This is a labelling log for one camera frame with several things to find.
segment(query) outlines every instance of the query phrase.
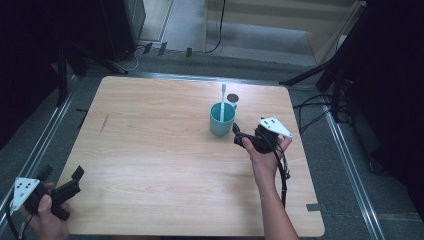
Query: human hand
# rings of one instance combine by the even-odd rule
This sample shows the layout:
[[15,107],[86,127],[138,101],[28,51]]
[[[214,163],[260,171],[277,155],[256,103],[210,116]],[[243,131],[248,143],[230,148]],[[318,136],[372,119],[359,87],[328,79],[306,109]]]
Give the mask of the human hand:
[[[53,188],[53,183],[47,183],[46,188]],[[69,236],[68,224],[53,215],[51,212],[52,199],[49,195],[44,195],[38,205],[38,214],[35,214],[29,222],[29,226],[34,230],[39,240],[63,240]],[[69,205],[64,203],[60,206],[64,211],[69,212]],[[21,213],[28,216],[25,207],[21,208]]]
[[[269,187],[275,188],[275,173],[277,172],[278,162],[274,153],[259,153],[248,138],[244,137],[242,141],[244,148],[250,155],[250,160],[252,160],[253,174],[259,191]],[[286,151],[291,142],[291,138],[278,138],[278,144],[283,151]],[[277,154],[281,158],[282,153],[277,151]]]

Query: teal cup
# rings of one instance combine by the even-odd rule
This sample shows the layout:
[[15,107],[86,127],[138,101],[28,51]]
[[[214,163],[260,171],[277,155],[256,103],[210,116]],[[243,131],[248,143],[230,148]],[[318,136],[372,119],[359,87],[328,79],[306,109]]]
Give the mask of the teal cup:
[[227,134],[233,125],[235,115],[234,107],[224,103],[224,121],[221,122],[221,103],[215,103],[210,112],[211,132],[217,137]]

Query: black stand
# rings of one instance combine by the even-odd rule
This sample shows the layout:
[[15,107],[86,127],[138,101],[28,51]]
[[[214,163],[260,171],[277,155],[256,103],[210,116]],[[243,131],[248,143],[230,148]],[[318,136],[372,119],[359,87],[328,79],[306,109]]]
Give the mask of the black stand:
[[330,60],[290,80],[281,81],[279,82],[279,84],[292,86],[311,76],[314,76],[315,74],[324,71],[324,73],[316,83],[316,88],[318,89],[318,91],[326,91],[334,82],[331,112],[334,120],[336,122],[340,122],[336,114],[340,99],[342,82],[346,77],[347,67],[350,66],[352,63],[354,51],[357,45],[361,42],[362,31],[369,17],[371,16],[371,12],[371,7],[365,8],[364,12],[361,14],[358,21],[353,26],[345,41],[340,46],[340,49],[336,51],[335,55]]
[[60,106],[68,95],[67,63],[69,63],[76,75],[81,76],[84,76],[88,71],[88,67],[86,66],[82,56],[93,59],[95,62],[99,63],[114,74],[122,74],[122,72],[105,59],[97,56],[89,49],[73,41],[72,35],[69,33],[69,24],[72,24],[72,19],[69,19],[69,13],[67,10],[69,4],[73,4],[71,1],[59,1],[47,4],[50,11],[57,13],[54,15],[54,20],[56,20],[58,24],[56,28],[54,28],[54,32],[55,40],[58,42],[57,64],[59,98],[57,106]]

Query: cable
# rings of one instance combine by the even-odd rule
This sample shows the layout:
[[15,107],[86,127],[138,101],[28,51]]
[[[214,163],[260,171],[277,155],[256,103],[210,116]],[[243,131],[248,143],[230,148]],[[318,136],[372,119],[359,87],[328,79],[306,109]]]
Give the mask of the cable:
[[32,218],[34,217],[34,214],[32,213],[28,213],[28,215],[25,217],[25,221],[22,223],[22,227],[21,227],[21,232],[19,233],[19,239],[26,239],[25,237],[25,231],[27,229],[27,227],[29,226],[29,223],[31,222]]
[[332,98],[333,96],[328,95],[328,94],[319,94],[319,95],[315,95],[315,96],[312,96],[312,97],[306,99],[305,101],[303,101],[302,104],[300,104],[299,112],[298,112],[298,118],[299,118],[299,125],[298,126],[299,126],[299,132],[300,133],[302,133],[302,131],[301,131],[301,128],[302,128],[302,107],[305,106],[307,102],[311,101],[312,99],[318,98],[318,97],[331,97]]
[[132,71],[132,70],[134,70],[134,69],[136,69],[137,67],[138,67],[138,58],[137,58],[137,52],[138,51],[140,51],[141,49],[144,49],[144,46],[143,47],[141,47],[141,48],[138,48],[137,50],[135,50],[135,52],[134,52],[134,58],[135,58],[135,60],[136,60],[136,64],[135,64],[135,67],[133,67],[133,68],[124,68],[124,67],[122,67],[121,65],[119,65],[118,63],[116,63],[116,62],[113,62],[117,67],[119,67],[120,69],[122,69],[122,70],[124,70],[124,71]]
[[12,203],[12,201],[13,201],[13,195],[10,195],[6,203],[6,219],[10,227],[10,230],[12,231],[13,236],[15,236],[17,240],[19,240],[19,233],[16,230],[15,224],[13,223],[12,216],[10,214],[10,204]]
[[215,46],[215,48],[214,49],[212,49],[211,51],[207,51],[207,52],[205,52],[205,53],[212,53],[213,51],[215,51],[217,48],[218,48],[218,46],[221,44],[221,39],[222,39],[222,21],[224,20],[224,12],[225,12],[225,3],[226,3],[227,1],[226,0],[224,0],[224,4],[222,5],[222,12],[221,12],[221,22],[220,22],[220,24],[219,24],[219,41],[218,41],[218,43],[216,44],[216,46]]
[[281,177],[281,203],[283,204],[283,206],[286,206],[286,195],[287,195],[287,182],[286,180],[288,179],[287,176],[287,161],[286,161],[286,156],[284,155],[284,150],[281,147],[281,145],[278,143],[277,141],[277,145],[280,146],[281,148],[281,153],[282,153],[282,157],[284,156],[284,166],[281,163],[281,158],[278,157],[277,154],[277,149],[271,144],[271,142],[268,140],[268,138],[261,132],[259,132],[259,134],[261,135],[261,137],[263,139],[265,139],[265,141],[268,143],[268,146],[272,149],[272,152],[275,155],[275,159],[277,160],[277,166],[278,166],[278,171],[280,172],[280,177]]
[[312,96],[312,97],[306,99],[305,101],[303,101],[302,104],[293,106],[293,109],[299,109],[299,112],[298,112],[298,119],[299,119],[298,120],[298,126],[299,126],[299,132],[300,132],[300,134],[302,134],[309,126],[311,126],[312,124],[316,123],[323,116],[325,116],[325,114],[327,114],[329,112],[331,112],[333,114],[336,114],[337,116],[339,116],[340,113],[347,114],[348,120],[345,120],[345,121],[341,121],[340,120],[340,122],[341,123],[350,123],[350,121],[349,121],[349,114],[347,113],[347,106],[346,105],[341,105],[341,106],[338,106],[337,109],[330,109],[330,110],[324,111],[321,115],[319,115],[318,117],[316,117],[315,119],[313,119],[312,121],[310,121],[308,124],[306,124],[305,126],[302,126],[302,108],[303,107],[305,107],[305,106],[329,106],[329,105],[331,105],[331,103],[329,103],[329,102],[307,103],[307,102],[309,102],[309,101],[311,101],[311,100],[313,100],[315,98],[318,98],[318,97],[333,98],[332,95],[319,94],[319,95],[315,95],[315,96]]

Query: wooden table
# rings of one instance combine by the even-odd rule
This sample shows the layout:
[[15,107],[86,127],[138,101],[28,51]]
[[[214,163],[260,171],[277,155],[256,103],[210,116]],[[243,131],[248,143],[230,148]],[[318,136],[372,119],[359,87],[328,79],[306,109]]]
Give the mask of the wooden table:
[[[324,233],[287,89],[227,83],[240,97],[235,122],[253,134],[276,116],[294,135],[286,151],[287,212],[300,236]],[[221,83],[106,77],[63,170],[78,165],[82,191],[72,198],[72,234],[260,236],[258,190],[246,151],[209,130]],[[277,190],[281,181],[277,173]]]

